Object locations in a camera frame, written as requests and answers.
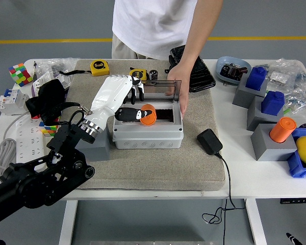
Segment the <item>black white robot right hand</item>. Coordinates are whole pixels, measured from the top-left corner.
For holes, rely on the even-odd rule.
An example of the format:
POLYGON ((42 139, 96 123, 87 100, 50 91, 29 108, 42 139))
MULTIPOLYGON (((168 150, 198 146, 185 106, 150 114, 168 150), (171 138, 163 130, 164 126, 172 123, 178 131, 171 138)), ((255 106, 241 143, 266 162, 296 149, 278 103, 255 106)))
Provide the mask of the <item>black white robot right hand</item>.
POLYGON ((302 243, 292 234, 289 232, 286 233, 286 236, 289 238, 289 240, 294 244, 294 245, 302 245, 302 243))

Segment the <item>person's left hand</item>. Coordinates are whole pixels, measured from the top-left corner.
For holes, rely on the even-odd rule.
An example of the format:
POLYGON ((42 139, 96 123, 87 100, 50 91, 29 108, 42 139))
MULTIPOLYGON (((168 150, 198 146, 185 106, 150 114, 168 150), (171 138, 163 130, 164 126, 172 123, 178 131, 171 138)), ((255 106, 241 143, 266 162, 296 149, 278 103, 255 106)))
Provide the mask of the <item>person's left hand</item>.
POLYGON ((189 85, 190 75, 193 68, 193 63, 181 61, 173 67, 167 76, 168 80, 180 80, 181 86, 179 91, 179 102, 182 117, 185 116, 189 103, 189 85))

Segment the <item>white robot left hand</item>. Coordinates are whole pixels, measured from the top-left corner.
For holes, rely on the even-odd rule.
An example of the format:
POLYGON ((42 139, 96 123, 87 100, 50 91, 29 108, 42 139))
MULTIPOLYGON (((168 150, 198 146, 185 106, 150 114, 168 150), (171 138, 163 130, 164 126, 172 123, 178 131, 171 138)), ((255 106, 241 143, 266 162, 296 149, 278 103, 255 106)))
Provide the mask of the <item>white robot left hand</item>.
POLYGON ((136 93, 132 90, 136 86, 139 89, 140 99, 142 100, 144 88, 139 78, 131 75, 111 75, 107 77, 92 102, 92 113, 86 116, 86 120, 103 131, 108 118, 111 116, 114 116, 118 121, 139 121, 152 115, 152 109, 122 107, 130 92, 132 93, 132 104, 135 103, 136 93))

